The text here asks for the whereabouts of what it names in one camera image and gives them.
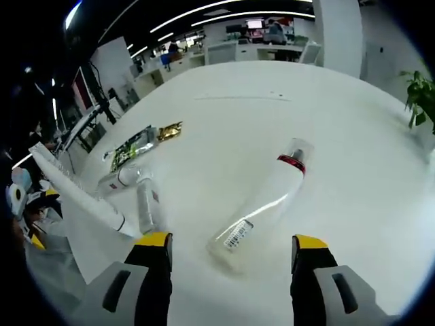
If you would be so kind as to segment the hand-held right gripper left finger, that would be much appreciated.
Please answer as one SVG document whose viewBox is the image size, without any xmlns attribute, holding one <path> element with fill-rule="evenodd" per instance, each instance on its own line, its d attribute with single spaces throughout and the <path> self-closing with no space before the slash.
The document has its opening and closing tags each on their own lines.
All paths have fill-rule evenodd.
<svg viewBox="0 0 435 326">
<path fill-rule="evenodd" d="M 166 325 L 172 294 L 170 232 L 138 240 L 86 288 L 80 325 Z"/>
</svg>

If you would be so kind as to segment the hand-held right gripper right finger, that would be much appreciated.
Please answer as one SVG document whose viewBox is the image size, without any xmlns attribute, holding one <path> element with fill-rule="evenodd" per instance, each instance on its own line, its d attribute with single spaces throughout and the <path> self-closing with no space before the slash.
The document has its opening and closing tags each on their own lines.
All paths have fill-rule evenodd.
<svg viewBox="0 0 435 326">
<path fill-rule="evenodd" d="M 337 264 L 328 245 L 311 236 L 292 237 L 290 296 L 295 325 L 393 325 L 375 290 L 349 266 Z"/>
</svg>

